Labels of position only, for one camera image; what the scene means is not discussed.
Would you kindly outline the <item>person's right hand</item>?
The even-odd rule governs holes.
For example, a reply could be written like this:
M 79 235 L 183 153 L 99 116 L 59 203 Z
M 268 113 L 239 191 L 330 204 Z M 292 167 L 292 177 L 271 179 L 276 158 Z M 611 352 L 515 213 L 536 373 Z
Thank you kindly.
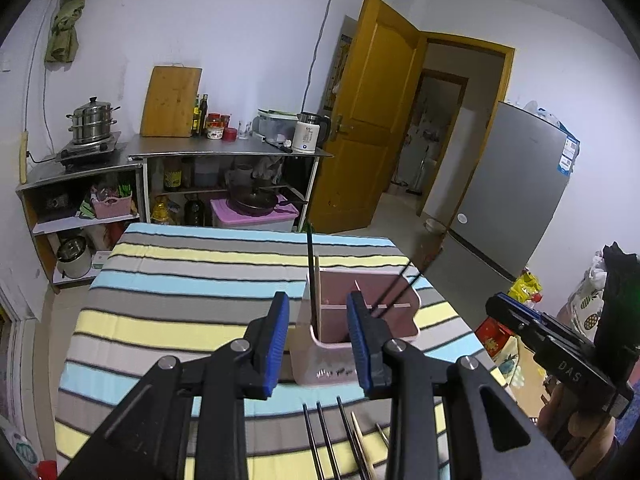
M 538 414 L 538 429 L 551 439 L 554 425 L 565 427 L 570 435 L 573 452 L 566 463 L 575 479 L 588 479 L 605 463 L 615 436 L 615 418 L 609 414 L 575 412 L 566 418 L 561 414 L 565 388 L 559 382 L 552 390 L 549 401 Z

